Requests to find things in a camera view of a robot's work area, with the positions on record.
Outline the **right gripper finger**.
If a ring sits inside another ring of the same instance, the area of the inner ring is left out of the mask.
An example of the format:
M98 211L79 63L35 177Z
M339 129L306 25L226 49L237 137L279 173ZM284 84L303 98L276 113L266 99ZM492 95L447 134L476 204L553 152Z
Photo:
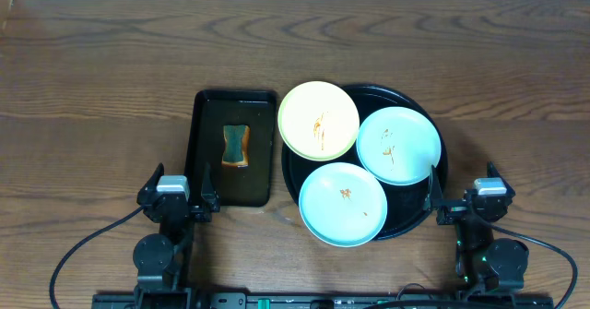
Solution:
M501 176L500 172L498 171L497 167L492 161L487 162L487 177L489 179L493 179L496 183L501 183L501 185L505 188L505 194L514 194L514 189L508 184L508 182Z
M431 174L429 176L428 192L424 200L423 209L433 211L438 209L443 203L443 191L441 189L440 181L436 168L431 166Z

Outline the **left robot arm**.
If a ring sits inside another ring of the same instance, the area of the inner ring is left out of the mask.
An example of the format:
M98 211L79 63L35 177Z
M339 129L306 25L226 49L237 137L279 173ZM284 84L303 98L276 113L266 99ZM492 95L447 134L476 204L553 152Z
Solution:
M220 210L218 194L205 166L201 189L190 192L184 175L166 175L159 164L137 194L137 204L159 231L142 238L133 252L137 285L133 306L206 309L211 295L188 283L196 223L212 221Z

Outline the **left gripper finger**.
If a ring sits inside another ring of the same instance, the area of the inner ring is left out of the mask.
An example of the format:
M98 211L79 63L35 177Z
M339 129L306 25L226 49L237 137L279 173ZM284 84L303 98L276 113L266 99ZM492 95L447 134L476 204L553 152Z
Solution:
M201 197L211 207L219 207L219 197L212 182L211 166L209 163L205 164L202 177Z
M159 163L147 182L140 188L138 196L148 196L157 191L159 179L164 175L164 165Z

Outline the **light blue plate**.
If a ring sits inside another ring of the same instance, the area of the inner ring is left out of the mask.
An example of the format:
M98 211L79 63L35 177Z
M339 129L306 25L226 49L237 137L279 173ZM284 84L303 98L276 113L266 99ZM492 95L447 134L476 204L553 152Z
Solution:
M406 186L430 176L441 159L442 141L425 115L394 106L363 120L356 150L360 164L379 181Z
M311 172L299 193L299 210L308 230L336 247L371 241L387 217L382 185L360 166L333 162Z

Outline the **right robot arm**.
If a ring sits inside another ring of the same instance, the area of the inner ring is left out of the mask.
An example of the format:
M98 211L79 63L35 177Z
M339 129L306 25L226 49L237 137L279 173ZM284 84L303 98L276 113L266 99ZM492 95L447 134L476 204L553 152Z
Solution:
M455 272L465 282L456 292L458 299L506 296L524 287L527 246L513 239L496 239L492 231L493 223L507 214L514 196L492 162L487 164L487 176L475 180L460 199L443 197L438 173L431 169L423 208L437 212L439 225L455 229Z

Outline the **green and orange sponge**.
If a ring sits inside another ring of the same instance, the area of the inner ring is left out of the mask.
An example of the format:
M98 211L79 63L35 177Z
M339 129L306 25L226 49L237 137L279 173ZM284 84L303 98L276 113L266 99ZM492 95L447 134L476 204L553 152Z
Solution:
M222 165L242 168L249 165L248 145L250 127L248 125L224 125L225 142L222 154Z

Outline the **yellow plate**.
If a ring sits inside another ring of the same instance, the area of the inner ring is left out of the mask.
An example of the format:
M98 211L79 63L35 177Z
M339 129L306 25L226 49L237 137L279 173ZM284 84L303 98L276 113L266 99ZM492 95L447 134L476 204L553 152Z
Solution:
M355 102L342 88L309 81L284 97L277 124L283 142L296 155L328 161L344 155L354 145L360 115Z

